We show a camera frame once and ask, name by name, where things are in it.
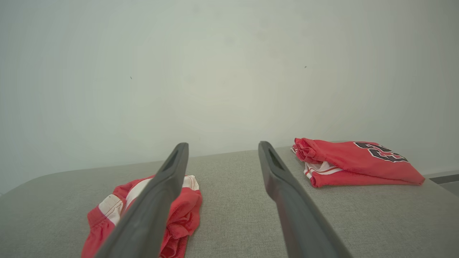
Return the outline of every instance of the folded fabric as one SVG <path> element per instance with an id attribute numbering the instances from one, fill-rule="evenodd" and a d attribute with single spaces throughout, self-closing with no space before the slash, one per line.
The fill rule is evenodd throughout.
<path id="1" fill-rule="evenodd" d="M 313 187 L 324 185 L 421 185 L 425 178 L 398 153 L 374 142 L 295 138 L 291 148 L 305 162 Z"/>
<path id="2" fill-rule="evenodd" d="M 82 258 L 92 258 L 105 239 L 116 227 L 121 217 L 131 207 L 153 176 L 134 180 L 115 188 L 104 201 L 88 213 L 90 233 L 83 246 Z M 182 258 L 185 256 L 188 236 L 199 225 L 201 191 L 193 175 L 185 176 L 182 191 L 169 210 L 166 231 L 161 245 L 160 257 Z"/>

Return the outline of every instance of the cloth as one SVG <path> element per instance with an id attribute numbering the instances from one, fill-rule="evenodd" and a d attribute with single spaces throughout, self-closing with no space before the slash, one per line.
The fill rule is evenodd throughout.
<path id="1" fill-rule="evenodd" d="M 95 256 L 123 214 L 131 207 L 152 178 L 153 176 L 117 186 L 112 194 L 88 213 L 90 233 L 83 246 L 82 258 Z M 188 236 L 193 234 L 199 225 L 201 203 L 202 195 L 196 178 L 193 175 L 185 176 L 182 191 L 171 204 L 160 257 L 182 258 L 185 256 Z"/>
<path id="2" fill-rule="evenodd" d="M 398 153 L 374 142 L 295 138 L 291 148 L 305 162 L 314 187 L 324 185 L 421 185 L 425 178 Z"/>

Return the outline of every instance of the floor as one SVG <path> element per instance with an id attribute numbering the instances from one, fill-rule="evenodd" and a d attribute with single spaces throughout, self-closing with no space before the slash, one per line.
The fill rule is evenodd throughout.
<path id="1" fill-rule="evenodd" d="M 459 181 L 439 185 L 459 197 Z"/>

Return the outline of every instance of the gray fabric surface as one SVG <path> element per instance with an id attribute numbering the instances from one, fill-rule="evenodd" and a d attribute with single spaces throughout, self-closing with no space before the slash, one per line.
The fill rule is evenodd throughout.
<path id="1" fill-rule="evenodd" d="M 459 198 L 430 180 L 315 189 L 289 148 L 277 151 L 354 257 L 458 256 Z M 0 196 L 0 257 L 79 257 L 87 212 L 117 185 L 150 176 L 161 164 L 57 173 Z M 187 174 L 196 176 L 203 195 L 187 258 L 286 257 L 257 151 L 190 158 Z"/>

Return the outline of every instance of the white wall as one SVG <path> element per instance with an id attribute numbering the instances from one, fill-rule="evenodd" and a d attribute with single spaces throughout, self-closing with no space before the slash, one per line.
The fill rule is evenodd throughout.
<path id="1" fill-rule="evenodd" d="M 181 141 L 372 140 L 459 169 L 458 24 L 454 0 L 3 0 L 0 192 Z"/>

